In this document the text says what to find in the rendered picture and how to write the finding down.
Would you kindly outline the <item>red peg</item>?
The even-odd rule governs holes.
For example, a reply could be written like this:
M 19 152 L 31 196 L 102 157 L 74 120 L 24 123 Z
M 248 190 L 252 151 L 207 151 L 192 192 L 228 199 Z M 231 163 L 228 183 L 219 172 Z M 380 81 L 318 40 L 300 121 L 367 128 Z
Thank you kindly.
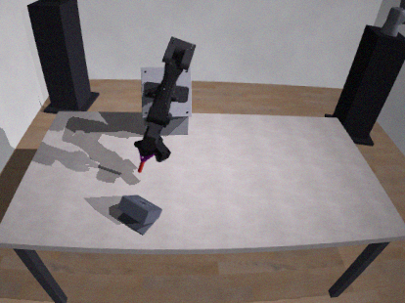
M 138 168 L 138 172 L 139 172 L 139 173 L 141 173 L 141 172 L 142 172 L 142 169 L 143 169 L 144 163 L 145 163 L 145 161 L 144 161 L 144 162 L 140 162 L 140 165 L 139 165 L 139 168 Z

